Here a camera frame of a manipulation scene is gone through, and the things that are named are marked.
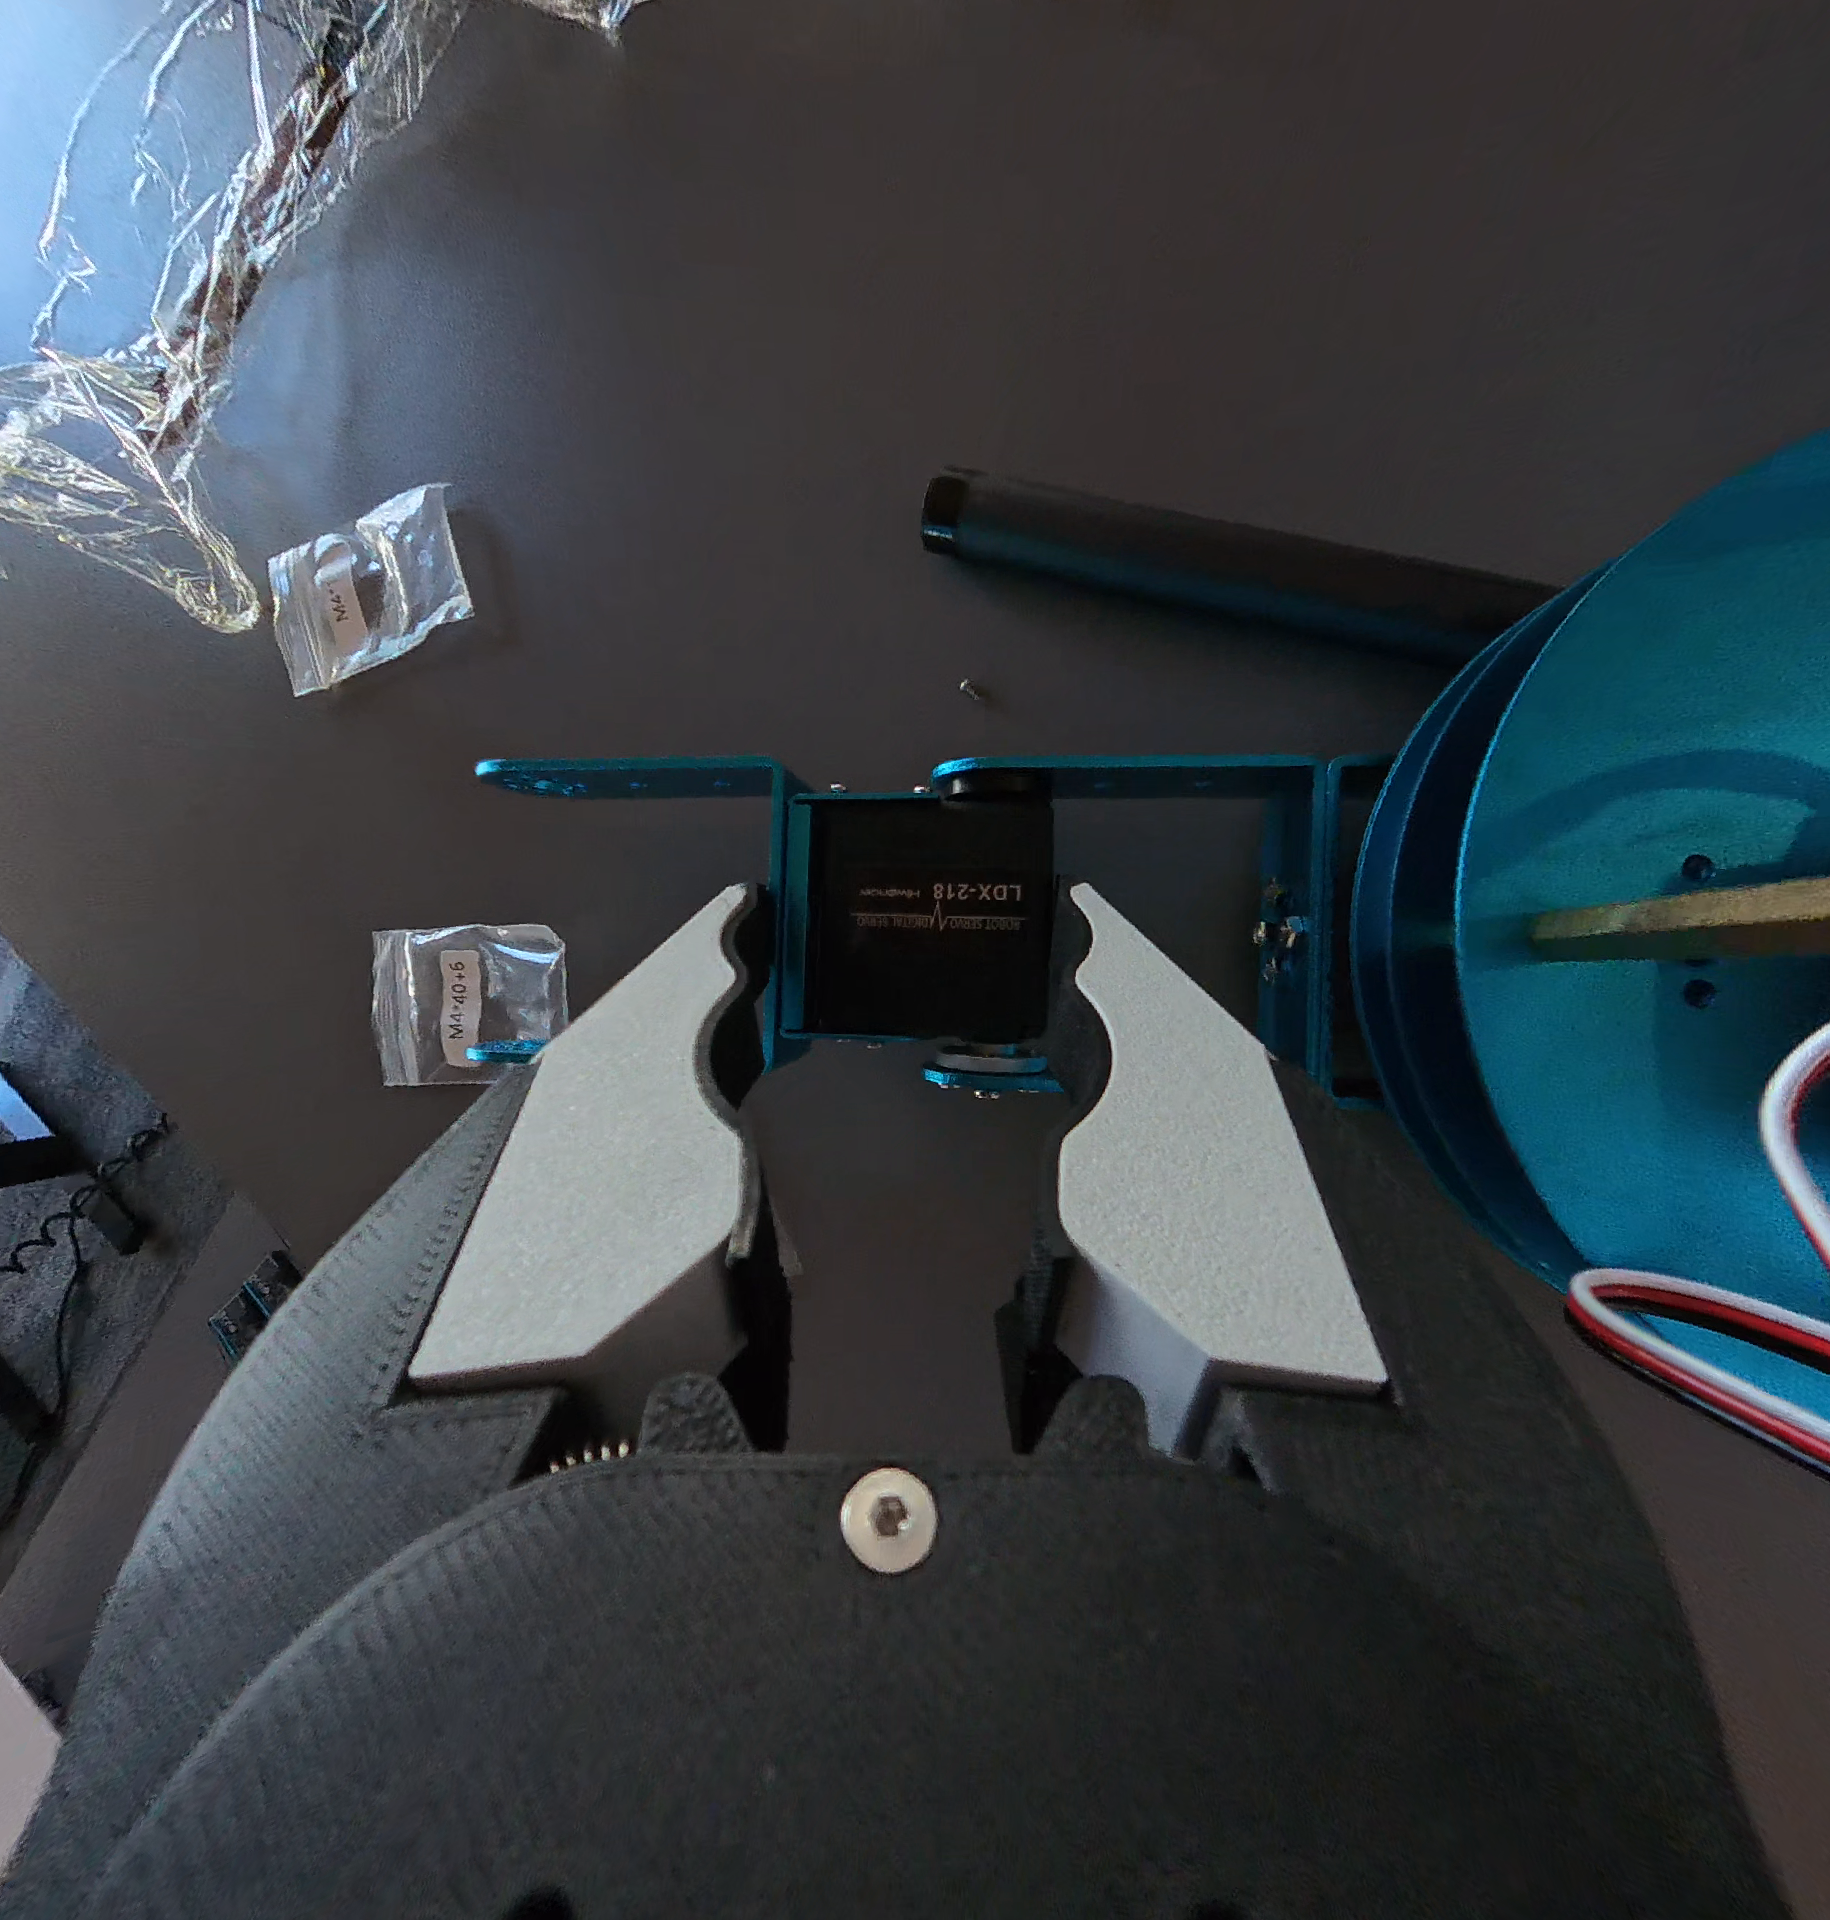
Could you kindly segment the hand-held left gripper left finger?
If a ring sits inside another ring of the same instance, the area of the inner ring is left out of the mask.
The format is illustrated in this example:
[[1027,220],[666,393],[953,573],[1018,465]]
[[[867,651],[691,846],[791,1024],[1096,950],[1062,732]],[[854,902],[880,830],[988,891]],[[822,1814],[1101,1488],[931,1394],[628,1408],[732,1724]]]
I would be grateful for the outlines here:
[[405,1380],[784,1399],[793,1294],[740,1105],[764,1070],[770,904],[736,883],[539,1056]]

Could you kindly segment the large clear plastic wrap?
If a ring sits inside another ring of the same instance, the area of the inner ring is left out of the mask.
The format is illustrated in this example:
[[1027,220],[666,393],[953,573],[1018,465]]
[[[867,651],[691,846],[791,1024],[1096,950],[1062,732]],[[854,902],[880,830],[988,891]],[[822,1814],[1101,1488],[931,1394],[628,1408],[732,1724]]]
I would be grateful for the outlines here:
[[[0,3],[71,108],[44,297],[0,364],[0,537],[48,540],[215,633],[260,588],[205,452],[257,296],[423,111],[468,2]],[[0,580],[6,568],[0,556]]]

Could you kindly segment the clear bag of standoffs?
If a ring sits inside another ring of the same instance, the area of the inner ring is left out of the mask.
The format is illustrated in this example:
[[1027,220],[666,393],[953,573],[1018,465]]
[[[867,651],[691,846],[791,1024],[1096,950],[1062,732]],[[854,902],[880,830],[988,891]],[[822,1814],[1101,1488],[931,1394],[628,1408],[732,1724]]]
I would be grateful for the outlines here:
[[382,1084],[484,1084],[568,1024],[568,956],[539,923],[374,932]]

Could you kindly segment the blue toy robot arm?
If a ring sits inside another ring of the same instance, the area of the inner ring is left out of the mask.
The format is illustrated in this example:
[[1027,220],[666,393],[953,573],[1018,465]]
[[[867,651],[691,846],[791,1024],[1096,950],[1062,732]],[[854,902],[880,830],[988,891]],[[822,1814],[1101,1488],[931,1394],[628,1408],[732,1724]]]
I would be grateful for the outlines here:
[[1622,1368],[1830,1479],[1830,433],[1457,666],[1391,758],[486,758],[565,801],[768,804],[761,1043],[979,1041],[1054,1090],[1057,806],[1260,804],[1260,1036],[1376,1098]]

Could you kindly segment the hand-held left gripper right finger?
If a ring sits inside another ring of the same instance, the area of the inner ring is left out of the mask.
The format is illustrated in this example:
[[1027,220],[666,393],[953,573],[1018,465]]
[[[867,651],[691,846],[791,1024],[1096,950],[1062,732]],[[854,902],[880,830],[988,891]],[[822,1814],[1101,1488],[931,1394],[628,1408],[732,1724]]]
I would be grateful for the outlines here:
[[1088,881],[1062,887],[1049,1024],[1070,1098],[1032,1255],[998,1306],[1018,1452],[1077,1380],[1126,1380],[1158,1452],[1189,1456],[1226,1389],[1373,1400],[1390,1365],[1277,1060]]

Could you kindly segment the small clear zip bag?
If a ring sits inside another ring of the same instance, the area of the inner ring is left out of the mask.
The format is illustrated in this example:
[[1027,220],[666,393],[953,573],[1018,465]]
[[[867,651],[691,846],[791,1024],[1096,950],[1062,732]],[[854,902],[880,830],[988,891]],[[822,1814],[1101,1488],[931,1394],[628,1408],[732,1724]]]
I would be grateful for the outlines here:
[[299,698],[402,659],[476,613],[443,482],[397,493],[352,525],[281,551],[267,570],[275,640]]

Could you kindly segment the black electric screwdriver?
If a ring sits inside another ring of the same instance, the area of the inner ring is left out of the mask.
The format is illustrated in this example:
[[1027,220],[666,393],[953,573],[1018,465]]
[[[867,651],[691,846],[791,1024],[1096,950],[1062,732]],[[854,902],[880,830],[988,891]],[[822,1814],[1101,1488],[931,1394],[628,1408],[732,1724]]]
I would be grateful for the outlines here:
[[922,541],[961,564],[1453,668],[1556,598],[1477,568],[965,466],[928,480]]

